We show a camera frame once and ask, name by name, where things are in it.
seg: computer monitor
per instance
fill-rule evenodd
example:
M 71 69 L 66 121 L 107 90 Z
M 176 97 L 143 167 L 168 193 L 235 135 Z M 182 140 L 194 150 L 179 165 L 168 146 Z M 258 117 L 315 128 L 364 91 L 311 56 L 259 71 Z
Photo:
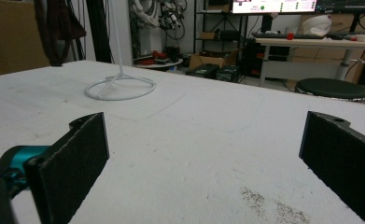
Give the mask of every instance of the computer monitor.
M 317 0 L 232 0 L 233 14 L 302 14 L 316 11 Z
M 362 1 L 362 0 L 317 0 L 316 12 L 365 13 L 365 1 Z

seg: white table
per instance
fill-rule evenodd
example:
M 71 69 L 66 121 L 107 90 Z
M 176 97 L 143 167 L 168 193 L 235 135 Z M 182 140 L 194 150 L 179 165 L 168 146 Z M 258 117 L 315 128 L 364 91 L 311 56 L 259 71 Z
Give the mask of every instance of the white table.
M 365 134 L 365 105 L 131 67 L 157 89 L 122 102 L 84 95 L 118 70 L 77 62 L 0 76 L 0 157 L 105 112 L 110 159 L 71 223 L 361 223 L 298 155 L 308 110 Z M 20 223 L 39 223 L 31 192 L 12 202 Z
M 266 77 L 292 78 L 300 80 L 307 77 L 332 77 L 344 80 L 348 71 L 351 54 L 354 49 L 365 49 L 365 42 L 349 40 L 322 40 L 322 39 L 276 39 L 257 38 L 257 43 L 265 46 L 263 64 L 260 71 L 260 86 L 263 85 Z M 289 63 L 269 61 L 271 46 L 278 47 L 303 47 L 303 48 L 326 48 L 345 49 L 343 60 L 339 66 L 313 63 Z

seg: round stool seat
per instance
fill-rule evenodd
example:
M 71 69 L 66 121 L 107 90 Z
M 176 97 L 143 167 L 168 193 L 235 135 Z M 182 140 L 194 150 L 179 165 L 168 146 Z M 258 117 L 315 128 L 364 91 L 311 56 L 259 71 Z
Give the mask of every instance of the round stool seat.
M 296 83 L 295 92 L 365 103 L 365 88 L 354 83 L 330 78 L 303 79 Z

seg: cardboard box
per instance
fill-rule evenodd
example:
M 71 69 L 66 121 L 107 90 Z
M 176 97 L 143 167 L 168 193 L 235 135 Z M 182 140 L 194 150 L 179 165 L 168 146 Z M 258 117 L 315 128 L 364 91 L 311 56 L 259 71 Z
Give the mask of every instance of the cardboard box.
M 208 6 L 207 10 L 221 10 L 223 12 L 229 12 L 229 5 L 220 5 L 220 6 Z
M 215 33 L 214 32 L 202 32 L 200 33 L 201 39 L 215 39 Z
M 0 1 L 0 75 L 45 66 L 34 4 Z
M 190 56 L 189 70 L 206 63 L 217 64 L 219 65 L 219 68 L 221 68 L 224 65 L 235 65 L 238 53 L 241 50 L 242 49 L 236 49 L 228 53 L 226 57 L 205 57 L 205 56 L 200 56 L 199 53 L 193 54 Z

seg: brown bag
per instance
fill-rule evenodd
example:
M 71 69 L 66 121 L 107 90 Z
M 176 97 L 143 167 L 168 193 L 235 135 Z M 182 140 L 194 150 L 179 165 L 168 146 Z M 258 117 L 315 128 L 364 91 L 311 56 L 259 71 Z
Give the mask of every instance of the brown bag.
M 61 66 L 68 55 L 72 40 L 85 36 L 86 31 L 66 5 L 65 0 L 47 0 L 46 12 L 42 0 L 35 0 L 34 3 L 43 50 L 51 66 Z M 61 55 L 57 49 L 57 40 L 65 41 Z

